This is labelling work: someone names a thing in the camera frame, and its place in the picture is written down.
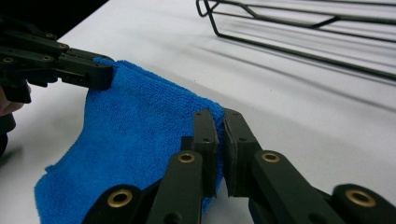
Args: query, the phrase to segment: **towel fold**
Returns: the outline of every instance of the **towel fold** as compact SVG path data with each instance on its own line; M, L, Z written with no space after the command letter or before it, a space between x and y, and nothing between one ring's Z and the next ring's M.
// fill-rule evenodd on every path
M107 91L89 90L78 140L47 167L35 186L44 224L81 223L106 189L119 184L144 189L162 178L171 155L180 149L181 137L193 136L193 114L198 110L212 112L222 141L219 104L135 64L96 61L114 66L114 80ZM204 209L209 202L204 200Z

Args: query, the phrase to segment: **metal wire rack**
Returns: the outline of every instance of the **metal wire rack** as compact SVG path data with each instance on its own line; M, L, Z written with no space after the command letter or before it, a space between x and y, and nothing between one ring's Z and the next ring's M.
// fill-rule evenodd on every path
M381 77L396 81L396 2L369 0L278 0L278 1L228 1L228 0L196 0L198 13L201 17L208 16L215 34L219 37L231 39L254 46L277 50L314 60L320 63L336 65L366 75ZM236 26L219 29L215 18L238 19L239 25L245 28L250 23L253 29L260 26L272 26L273 29L289 29L293 34L305 33L309 35L327 36L333 39L347 39L350 43L375 43L388 51L389 59L381 66L378 62L374 66L359 63L359 55L352 60L345 57L333 57L320 50L304 50L287 45L278 45L266 36L268 32L257 35L247 35L245 30L237 31Z

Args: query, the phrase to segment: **robotic hand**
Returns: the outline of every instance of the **robotic hand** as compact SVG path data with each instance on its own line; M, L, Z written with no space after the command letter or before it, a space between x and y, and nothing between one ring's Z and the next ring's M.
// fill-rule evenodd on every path
M57 42L54 34L0 15L0 86L10 102L29 104L32 100L28 83L47 87L58 78L81 87L107 90L113 79L113 69L95 63L96 57L108 58L70 49ZM12 114L0 117L0 156L7 146L7 133L14 128Z
M281 153L262 149L238 111L224 108L222 150L209 110L194 115L193 136L181 139L163 178L145 189L107 189L83 224L201 223L202 199L216 196L217 156L231 197L248 198L255 224L394 223L396 207L374 191L338 185L332 195L309 184Z

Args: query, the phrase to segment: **blue cloth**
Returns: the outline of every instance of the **blue cloth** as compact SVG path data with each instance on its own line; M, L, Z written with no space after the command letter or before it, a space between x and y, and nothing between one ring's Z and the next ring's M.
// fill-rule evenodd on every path
M81 223L106 189L118 184L144 189L162 178L181 136L193 136L193 114L200 109L210 109L222 141L219 104L132 63L96 61L114 66L112 87L89 90L78 140L35 186L44 224ZM204 209L209 202L204 200Z

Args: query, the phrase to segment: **brass insert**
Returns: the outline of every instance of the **brass insert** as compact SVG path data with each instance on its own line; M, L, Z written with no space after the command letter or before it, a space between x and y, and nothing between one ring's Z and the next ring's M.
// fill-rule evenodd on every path
M107 203L110 207L119 208L128 204L133 198L128 189L119 189L108 196Z
M270 152L262 154L262 159L265 161L268 161L268 162L279 162L280 161L280 158L276 154L270 153Z
M14 60L12 58L5 58L5 59L3 59L3 62L12 63L12 62L14 62Z
M374 207L376 205L376 201L372 196L359 189L347 190L346 197L353 203L363 207Z
M189 153L184 153L178 156L177 159L181 162L192 162L195 160L195 157Z

